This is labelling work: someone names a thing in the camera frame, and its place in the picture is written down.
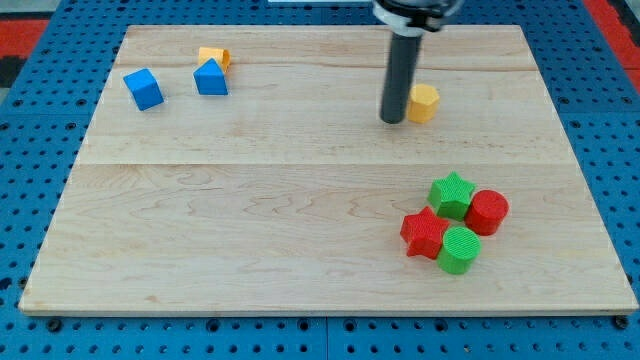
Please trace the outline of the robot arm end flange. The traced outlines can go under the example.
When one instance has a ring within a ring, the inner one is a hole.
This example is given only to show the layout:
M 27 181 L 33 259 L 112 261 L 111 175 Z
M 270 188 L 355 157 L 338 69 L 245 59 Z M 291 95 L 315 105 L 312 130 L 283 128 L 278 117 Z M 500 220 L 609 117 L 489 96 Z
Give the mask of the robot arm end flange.
M 373 0 L 373 14 L 393 33 L 419 37 L 438 32 L 463 7 L 464 0 Z

